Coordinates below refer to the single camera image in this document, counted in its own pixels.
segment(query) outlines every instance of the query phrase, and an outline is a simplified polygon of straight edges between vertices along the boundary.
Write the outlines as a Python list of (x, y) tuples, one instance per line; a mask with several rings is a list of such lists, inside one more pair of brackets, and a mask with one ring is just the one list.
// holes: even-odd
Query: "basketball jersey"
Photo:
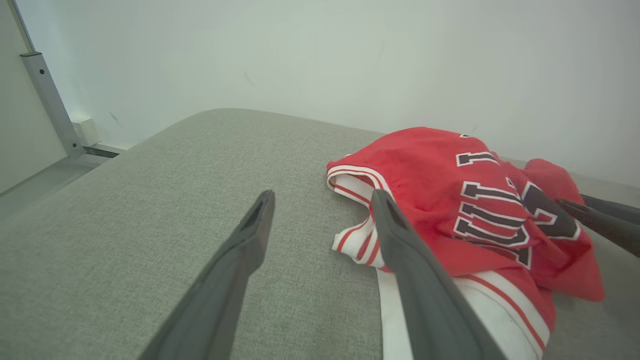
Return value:
[[(397, 335), (385, 331), (385, 312), (394, 313), (387, 316), (395, 317), (388, 321), (394, 327), (404, 320), (390, 308), (401, 303), (393, 275), (384, 274), (389, 269), (371, 215), (374, 189), (391, 194), (509, 357), (524, 356), (513, 347), (509, 326), (496, 320), (507, 315), (532, 356), (541, 358), (554, 328), (551, 291), (604, 298), (591, 240), (554, 202), (562, 196), (582, 203), (580, 195), (568, 173), (547, 161), (520, 170), (477, 138), (416, 127), (330, 162), (327, 185), (370, 210), (361, 224), (335, 236), (332, 249), (379, 269), (387, 348), (397, 345), (387, 335)], [(406, 348), (408, 340), (400, 342)]]

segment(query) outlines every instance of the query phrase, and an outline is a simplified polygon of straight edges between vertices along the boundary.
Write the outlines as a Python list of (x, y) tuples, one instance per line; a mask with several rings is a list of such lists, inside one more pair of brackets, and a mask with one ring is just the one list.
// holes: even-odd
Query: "gray upholstered ottoman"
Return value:
[[(250, 279), (232, 355), (381, 357), (375, 271), (331, 250), (365, 209), (325, 183), (330, 160), (379, 136), (212, 110), (96, 168), (0, 227), (0, 357), (136, 357), (268, 188), (276, 213), (266, 262)], [(556, 295), (547, 359), (640, 354), (640, 263), (593, 239), (607, 299)]]

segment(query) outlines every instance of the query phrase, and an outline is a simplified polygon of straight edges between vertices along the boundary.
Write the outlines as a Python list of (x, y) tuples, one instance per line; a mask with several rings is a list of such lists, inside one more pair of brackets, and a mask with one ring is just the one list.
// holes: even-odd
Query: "white outlet box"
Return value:
[(74, 125), (82, 146), (92, 146), (100, 141), (93, 119), (71, 120), (71, 123)]

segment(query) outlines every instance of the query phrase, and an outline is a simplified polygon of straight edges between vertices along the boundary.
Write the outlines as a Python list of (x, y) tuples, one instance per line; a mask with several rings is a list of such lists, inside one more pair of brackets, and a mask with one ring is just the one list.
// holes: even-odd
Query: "metal bracket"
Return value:
[(62, 147), (70, 158), (77, 158), (84, 154), (80, 138), (78, 138), (76, 130), (74, 130), (74, 126), (69, 119), (65, 105), (62, 103), (56, 84), (49, 74), (49, 68), (47, 68), (47, 63), (44, 61), (42, 53), (33, 51), (21, 54), (20, 57), (25, 68), (27, 68), (29, 77), (38, 92), (51, 124), (60, 138)]

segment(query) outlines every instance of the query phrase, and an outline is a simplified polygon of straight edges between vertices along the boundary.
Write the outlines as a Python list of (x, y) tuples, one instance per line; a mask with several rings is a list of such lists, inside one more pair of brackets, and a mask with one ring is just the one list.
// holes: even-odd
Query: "red stripe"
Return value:
[(527, 326), (529, 331), (531, 331), (531, 334), (533, 335), (533, 337), (538, 342), (538, 345), (540, 345), (540, 348), (542, 348), (542, 351), (545, 351), (545, 349), (546, 349), (545, 348), (545, 343), (542, 342), (542, 339), (540, 338), (540, 336), (538, 336), (538, 333), (536, 332), (536, 330), (533, 328), (533, 326), (529, 322), (529, 319), (527, 318), (527, 315), (525, 315), (524, 311), (522, 311), (522, 309), (520, 309), (520, 306), (518, 306), (518, 304), (516, 304), (515, 301), (511, 300), (511, 297), (509, 297), (509, 295), (505, 294), (502, 290), (500, 290), (497, 287), (495, 287), (492, 283), (490, 283), (490, 282), (488, 282), (488, 281), (486, 281), (484, 279), (480, 279), (477, 276), (462, 275), (462, 276), (459, 276), (459, 277), (478, 282), (478, 283), (486, 286), (487, 288), (491, 289), (496, 294), (500, 295), (504, 300), (506, 300), (509, 303), (509, 305), (511, 305), (511, 307), (513, 307), (513, 309), (520, 315), (520, 317), (522, 318), (522, 321)]
[(344, 245), (344, 242), (347, 241), (347, 238), (349, 237), (349, 235), (351, 235), (352, 232), (361, 229), (364, 224), (366, 224), (367, 222), (363, 222), (362, 224), (360, 224), (360, 226), (358, 227), (354, 227), (353, 229), (347, 231), (347, 233), (342, 237), (342, 239), (340, 239), (340, 243), (338, 244), (338, 251), (342, 252), (342, 246)]
[(364, 256), (364, 252), (367, 251), (367, 245), (369, 244), (370, 240), (371, 240), (371, 234), (367, 236), (367, 238), (364, 240), (364, 243), (360, 247), (360, 250), (358, 251), (358, 255), (357, 255), (357, 260), (362, 259), (362, 256)]
[(349, 189), (347, 189), (347, 188), (345, 188), (343, 186), (340, 186), (340, 185), (336, 185), (336, 184), (331, 184), (331, 185), (333, 185), (333, 187), (338, 189), (338, 190), (342, 190), (343, 192), (351, 194), (351, 195), (357, 197), (358, 199), (366, 202), (367, 204), (370, 204), (369, 199), (367, 199), (366, 197), (364, 197), (364, 196), (362, 196), (362, 195), (360, 195), (358, 193), (352, 192), (351, 190), (349, 190)]
[(369, 261), (367, 261), (367, 265), (371, 265), (371, 263), (373, 263), (373, 261), (376, 259), (376, 255), (378, 255), (378, 249), (380, 249), (380, 240), (376, 239), (376, 244), (373, 247), (373, 252), (371, 252)]

